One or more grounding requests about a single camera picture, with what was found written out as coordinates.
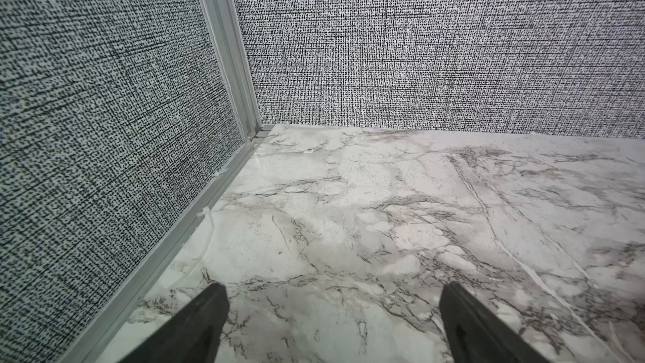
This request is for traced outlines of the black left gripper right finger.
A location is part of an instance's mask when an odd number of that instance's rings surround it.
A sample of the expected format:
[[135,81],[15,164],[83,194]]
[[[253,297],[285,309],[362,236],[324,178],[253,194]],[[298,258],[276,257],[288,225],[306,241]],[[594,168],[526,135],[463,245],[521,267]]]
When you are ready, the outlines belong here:
[[456,362],[548,362],[458,282],[443,287],[439,312]]

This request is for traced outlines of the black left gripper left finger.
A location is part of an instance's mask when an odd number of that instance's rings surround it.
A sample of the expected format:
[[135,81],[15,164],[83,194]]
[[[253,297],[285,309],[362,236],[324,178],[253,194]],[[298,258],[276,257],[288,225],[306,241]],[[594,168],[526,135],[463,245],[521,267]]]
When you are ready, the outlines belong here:
[[121,362],[214,363],[229,310],[226,287],[212,283]]

